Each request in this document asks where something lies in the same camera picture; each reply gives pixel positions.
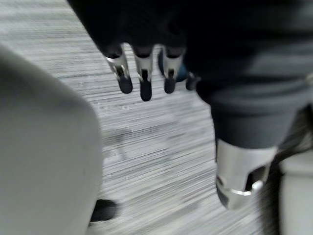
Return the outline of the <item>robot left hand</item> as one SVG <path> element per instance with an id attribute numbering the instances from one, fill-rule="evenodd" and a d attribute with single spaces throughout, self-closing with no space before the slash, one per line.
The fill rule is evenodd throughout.
<path id="1" fill-rule="evenodd" d="M 242 207 L 265 184 L 274 157 L 302 112 L 312 113 L 310 0 L 71 0 L 70 7 L 115 74 L 152 96 L 153 48 L 161 46 L 164 91 L 181 68 L 213 119 L 221 203 Z"/>

